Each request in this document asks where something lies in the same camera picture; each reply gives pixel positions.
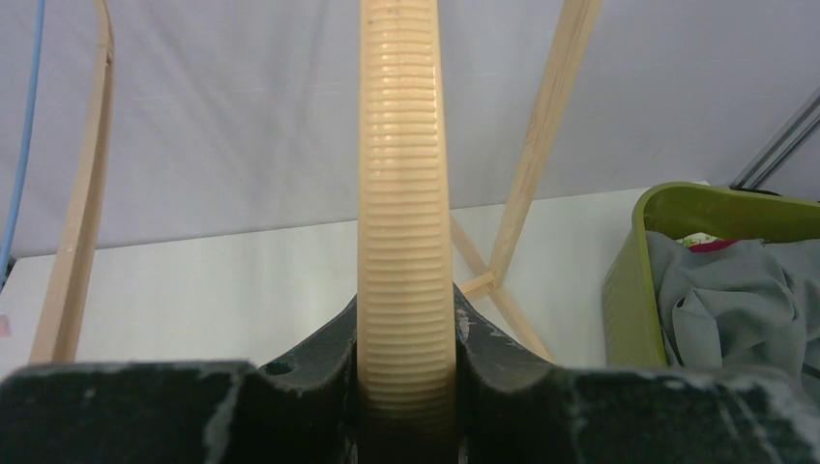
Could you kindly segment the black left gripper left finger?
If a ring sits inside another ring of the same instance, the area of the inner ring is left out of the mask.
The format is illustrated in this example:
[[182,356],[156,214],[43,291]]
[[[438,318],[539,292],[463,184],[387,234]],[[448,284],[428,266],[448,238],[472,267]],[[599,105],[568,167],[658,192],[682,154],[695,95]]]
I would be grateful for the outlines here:
[[346,463],[356,307],[271,362],[80,362],[1,384],[5,463]]

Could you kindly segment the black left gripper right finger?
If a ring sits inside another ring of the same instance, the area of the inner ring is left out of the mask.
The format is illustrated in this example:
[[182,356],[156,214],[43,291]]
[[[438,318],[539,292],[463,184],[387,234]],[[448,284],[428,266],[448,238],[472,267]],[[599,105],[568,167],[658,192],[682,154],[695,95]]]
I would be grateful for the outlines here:
[[532,353],[454,293],[465,463],[815,463],[819,410],[770,368],[591,369]]

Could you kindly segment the wooden hanger with grey skirt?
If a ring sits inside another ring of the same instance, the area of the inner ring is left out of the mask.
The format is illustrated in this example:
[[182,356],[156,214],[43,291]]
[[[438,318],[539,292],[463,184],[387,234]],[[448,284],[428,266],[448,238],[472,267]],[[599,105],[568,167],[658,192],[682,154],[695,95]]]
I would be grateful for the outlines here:
[[362,2],[360,79],[360,459],[454,463],[454,283],[437,4]]

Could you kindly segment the magenta pleated skirt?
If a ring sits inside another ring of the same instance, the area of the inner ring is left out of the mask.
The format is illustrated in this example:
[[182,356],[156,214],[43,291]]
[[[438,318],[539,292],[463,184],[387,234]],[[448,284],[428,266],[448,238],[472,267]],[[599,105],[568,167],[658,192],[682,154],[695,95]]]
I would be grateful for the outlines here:
[[716,252],[738,243],[738,240],[719,240],[709,243],[698,243],[690,246],[688,249],[694,253],[708,253]]

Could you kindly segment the grey skirt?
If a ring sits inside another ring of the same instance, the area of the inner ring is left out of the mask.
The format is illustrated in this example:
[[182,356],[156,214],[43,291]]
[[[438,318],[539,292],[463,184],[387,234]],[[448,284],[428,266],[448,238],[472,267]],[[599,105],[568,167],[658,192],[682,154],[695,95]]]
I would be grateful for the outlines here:
[[819,398],[819,242],[695,251],[658,232],[648,255],[671,365],[774,367]]

